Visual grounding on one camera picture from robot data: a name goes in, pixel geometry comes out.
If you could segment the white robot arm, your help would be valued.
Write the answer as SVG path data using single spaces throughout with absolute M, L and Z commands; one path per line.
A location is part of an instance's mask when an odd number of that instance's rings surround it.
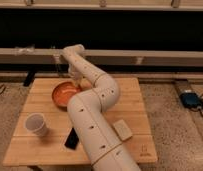
M 83 58 L 83 45 L 63 49 L 75 79 L 83 75 L 92 88 L 74 95 L 67 111 L 94 171 L 141 171 L 117 137 L 103 112 L 115 105 L 120 96 L 118 83 L 105 71 Z

